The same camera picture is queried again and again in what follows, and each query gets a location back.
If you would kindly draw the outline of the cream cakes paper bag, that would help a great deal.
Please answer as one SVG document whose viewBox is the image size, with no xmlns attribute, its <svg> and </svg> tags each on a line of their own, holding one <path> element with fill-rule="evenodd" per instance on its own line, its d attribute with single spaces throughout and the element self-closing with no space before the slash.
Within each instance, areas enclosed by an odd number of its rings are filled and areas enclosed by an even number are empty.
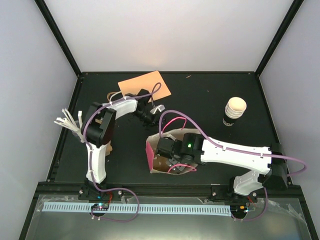
<svg viewBox="0 0 320 240">
<path fill-rule="evenodd" d="M 169 128 L 169 125 L 171 125 L 176 120 L 184 120 L 182 127 L 168 130 L 167 128 Z M 185 117 L 181 117 L 181 116 L 175 117 L 170 121 L 168 121 L 167 123 L 163 123 L 163 126 L 161 127 L 161 136 L 169 137 L 173 140 L 182 141 L 184 134 L 186 133 L 200 134 L 199 130 L 196 128 L 185 128 L 186 124 L 187 124 L 187 119 Z M 158 155 L 156 153 L 156 148 L 159 143 L 159 140 L 160 140 L 160 135 L 158 133 L 149 136 L 146 140 L 145 151 L 146 151 L 147 162 L 148 162 L 150 173 L 163 173 L 163 174 L 169 174 L 169 175 L 176 175 L 175 173 L 161 172 L 153 169 L 153 160 L 155 156 Z"/>
</svg>

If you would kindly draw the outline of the brown pulp cup carriers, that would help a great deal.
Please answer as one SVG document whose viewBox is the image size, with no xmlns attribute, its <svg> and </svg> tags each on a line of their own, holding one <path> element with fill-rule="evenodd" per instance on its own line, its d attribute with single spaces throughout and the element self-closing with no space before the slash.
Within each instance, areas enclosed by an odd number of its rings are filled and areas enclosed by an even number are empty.
<svg viewBox="0 0 320 240">
<path fill-rule="evenodd" d="M 109 156 L 112 150 L 113 150 L 113 147 L 111 145 L 111 141 L 109 141 L 105 148 L 105 156 Z"/>
</svg>

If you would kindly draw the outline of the stack of paper cups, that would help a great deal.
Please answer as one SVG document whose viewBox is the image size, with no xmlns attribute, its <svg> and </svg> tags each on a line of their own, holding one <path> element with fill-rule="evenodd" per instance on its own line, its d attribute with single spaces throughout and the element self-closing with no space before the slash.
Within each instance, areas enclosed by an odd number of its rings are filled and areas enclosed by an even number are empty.
<svg viewBox="0 0 320 240">
<path fill-rule="evenodd" d="M 222 122 L 225 126 L 231 127 L 244 114 L 247 109 L 247 103 L 240 97 L 232 97 L 228 100 L 225 108 Z"/>
</svg>

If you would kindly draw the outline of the white straws bundle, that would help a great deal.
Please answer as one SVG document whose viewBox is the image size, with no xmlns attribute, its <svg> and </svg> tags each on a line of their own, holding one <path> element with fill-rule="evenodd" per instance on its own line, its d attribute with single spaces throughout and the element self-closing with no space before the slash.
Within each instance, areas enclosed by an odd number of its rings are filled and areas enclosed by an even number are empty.
<svg viewBox="0 0 320 240">
<path fill-rule="evenodd" d="M 81 143 L 84 143 L 85 139 L 81 133 L 83 126 L 82 111 L 78 111 L 77 120 L 74 120 L 71 113 L 66 108 L 63 108 L 61 111 L 64 114 L 64 117 L 57 117 L 54 123 L 70 130 L 74 136 L 78 137 Z"/>
</svg>

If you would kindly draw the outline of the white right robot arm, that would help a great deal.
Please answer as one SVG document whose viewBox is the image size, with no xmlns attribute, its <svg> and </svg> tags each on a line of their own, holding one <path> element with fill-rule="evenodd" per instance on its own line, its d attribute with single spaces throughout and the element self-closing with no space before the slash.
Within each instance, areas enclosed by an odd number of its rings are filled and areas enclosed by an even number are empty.
<svg viewBox="0 0 320 240">
<path fill-rule="evenodd" d="M 194 131 L 179 135 L 165 134 L 160 137 L 154 153 L 166 159 L 170 172 L 182 174 L 187 168 L 207 163 L 219 163 L 247 169 L 248 172 L 231 178 L 227 189 L 228 198 L 240 201 L 256 190 L 266 188 L 286 190 L 288 188 L 286 162 L 276 157 L 268 147 L 250 147 L 221 142 L 213 144 Z"/>
</svg>

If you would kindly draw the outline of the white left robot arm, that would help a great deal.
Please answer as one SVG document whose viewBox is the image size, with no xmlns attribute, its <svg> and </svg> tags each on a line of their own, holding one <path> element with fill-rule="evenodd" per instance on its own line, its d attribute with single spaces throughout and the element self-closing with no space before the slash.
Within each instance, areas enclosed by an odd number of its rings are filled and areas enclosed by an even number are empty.
<svg viewBox="0 0 320 240">
<path fill-rule="evenodd" d="M 127 93 L 123 97 L 108 103 L 93 102 L 85 116 L 81 133 L 87 148 L 87 173 L 84 185 L 89 187 L 89 193 L 97 200 L 103 199 L 108 192 L 102 184 L 107 177 L 106 150 L 113 137 L 116 120 L 127 114 L 137 117 L 143 126 L 159 125 L 160 114 L 155 109 L 149 109 L 149 100 L 159 89 L 149 92 L 141 89 L 138 94 Z"/>
</svg>

